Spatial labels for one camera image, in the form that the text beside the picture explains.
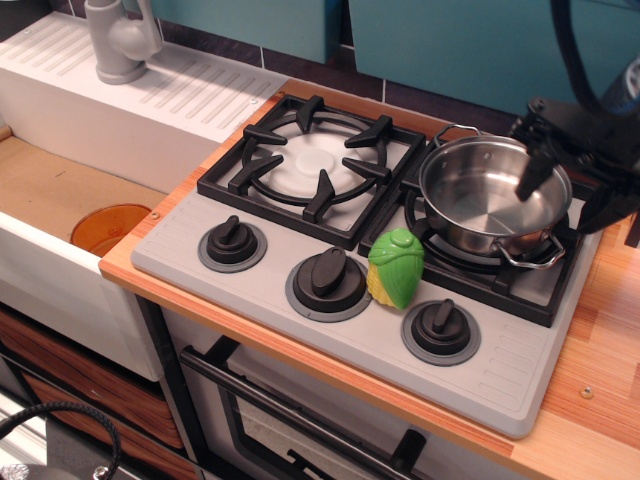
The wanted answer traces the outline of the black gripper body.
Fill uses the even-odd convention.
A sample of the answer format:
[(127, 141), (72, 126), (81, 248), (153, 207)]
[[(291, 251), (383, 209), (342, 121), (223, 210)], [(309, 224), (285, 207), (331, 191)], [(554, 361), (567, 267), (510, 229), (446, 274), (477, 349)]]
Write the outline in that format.
[(593, 113), (536, 97), (518, 117), (510, 136), (527, 150), (547, 147), (556, 165), (571, 168), (597, 185), (639, 183), (639, 114)]

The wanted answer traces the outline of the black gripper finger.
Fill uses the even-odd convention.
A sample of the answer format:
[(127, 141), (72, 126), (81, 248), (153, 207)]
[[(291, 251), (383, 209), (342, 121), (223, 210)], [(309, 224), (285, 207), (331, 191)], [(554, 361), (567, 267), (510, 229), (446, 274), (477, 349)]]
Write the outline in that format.
[(578, 198), (584, 200), (577, 231), (594, 234), (639, 210), (639, 183), (615, 185), (578, 183)]
[(515, 189), (521, 202), (531, 195), (552, 175), (556, 160), (547, 147), (528, 149), (529, 160)]

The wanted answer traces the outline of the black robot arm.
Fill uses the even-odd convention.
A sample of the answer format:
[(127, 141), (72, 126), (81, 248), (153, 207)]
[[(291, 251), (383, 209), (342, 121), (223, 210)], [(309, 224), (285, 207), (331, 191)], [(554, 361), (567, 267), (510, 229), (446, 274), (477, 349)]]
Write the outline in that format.
[(530, 157), (516, 188), (528, 199), (559, 166), (594, 182), (578, 228), (594, 233), (639, 210), (639, 28), (631, 10), (553, 1), (550, 11), (574, 102), (536, 97), (513, 126)]

